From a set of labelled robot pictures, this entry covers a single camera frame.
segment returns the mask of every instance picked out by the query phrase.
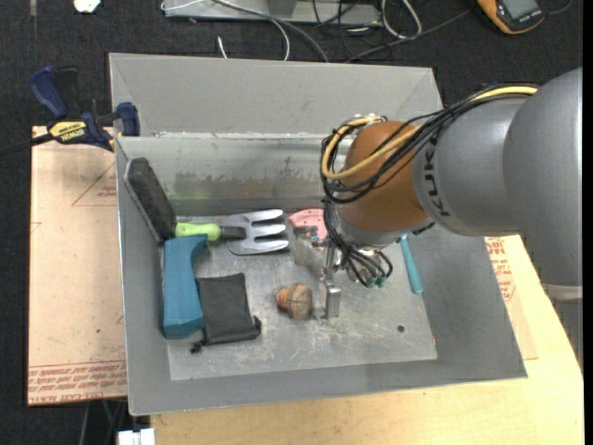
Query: cardboard sheet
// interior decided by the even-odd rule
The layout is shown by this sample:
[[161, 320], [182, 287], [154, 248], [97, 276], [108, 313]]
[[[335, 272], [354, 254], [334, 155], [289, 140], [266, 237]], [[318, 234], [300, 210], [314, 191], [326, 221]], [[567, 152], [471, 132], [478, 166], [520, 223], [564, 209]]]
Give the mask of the cardboard sheet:
[[115, 155], [32, 151], [28, 403], [126, 395]]

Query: gray bin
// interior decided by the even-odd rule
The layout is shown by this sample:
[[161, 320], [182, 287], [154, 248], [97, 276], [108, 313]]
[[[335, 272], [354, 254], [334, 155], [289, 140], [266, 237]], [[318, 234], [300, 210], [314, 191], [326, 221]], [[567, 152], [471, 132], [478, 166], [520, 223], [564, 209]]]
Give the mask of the gray bin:
[[[128, 159], [148, 158], [179, 219], [222, 222], [268, 208], [288, 215], [321, 206], [320, 143], [332, 127], [356, 112], [407, 119], [440, 99], [432, 72], [418, 68], [134, 55], [111, 55], [110, 64], [113, 104], [133, 102], [143, 130], [116, 148], [132, 414], [525, 375], [483, 239], [438, 227], [410, 240], [421, 296], [391, 246], [395, 271], [383, 289], [336, 277], [341, 314], [329, 321], [295, 322], [275, 307], [273, 290], [295, 281], [312, 286], [321, 304], [318, 276], [296, 266], [291, 249], [239, 258], [212, 245], [196, 274], [245, 273], [262, 334], [197, 355], [191, 338], [166, 340], [159, 247], [123, 186]], [[247, 76], [248, 89], [233, 83]]]

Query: cyan plastic piece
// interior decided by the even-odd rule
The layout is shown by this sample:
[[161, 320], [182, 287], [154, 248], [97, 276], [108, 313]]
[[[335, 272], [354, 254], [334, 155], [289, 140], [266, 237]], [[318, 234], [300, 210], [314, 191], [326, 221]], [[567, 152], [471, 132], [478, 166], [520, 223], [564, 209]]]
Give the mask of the cyan plastic piece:
[[424, 291], [423, 281], [418, 273], [416, 262], [411, 255], [410, 245], [408, 244], [408, 234], [401, 237], [399, 244], [404, 254], [404, 261], [406, 262], [406, 270], [408, 271], [408, 280], [410, 281], [411, 291], [415, 294], [421, 294]]
[[163, 333], [183, 339], [204, 327], [197, 295], [194, 262], [208, 249], [208, 237], [191, 235], [165, 241], [163, 274]]

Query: pink object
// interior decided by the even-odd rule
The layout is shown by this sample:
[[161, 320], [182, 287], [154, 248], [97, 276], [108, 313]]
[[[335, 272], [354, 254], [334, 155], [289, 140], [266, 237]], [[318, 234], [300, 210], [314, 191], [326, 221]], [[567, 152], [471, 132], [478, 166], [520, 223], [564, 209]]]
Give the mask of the pink object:
[[288, 222], [295, 227], [317, 227], [317, 234], [323, 240], [327, 236], [325, 222], [323, 222], [323, 210], [302, 210], [288, 218]]

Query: green handle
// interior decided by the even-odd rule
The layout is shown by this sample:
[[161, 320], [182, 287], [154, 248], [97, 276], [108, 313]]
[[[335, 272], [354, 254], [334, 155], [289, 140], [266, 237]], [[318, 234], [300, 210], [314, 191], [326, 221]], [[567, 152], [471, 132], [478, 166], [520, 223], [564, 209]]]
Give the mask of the green handle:
[[175, 237], [187, 237], [189, 235], [207, 235], [208, 241], [213, 242], [221, 238], [222, 229], [214, 222], [205, 224], [177, 222], [175, 226]]

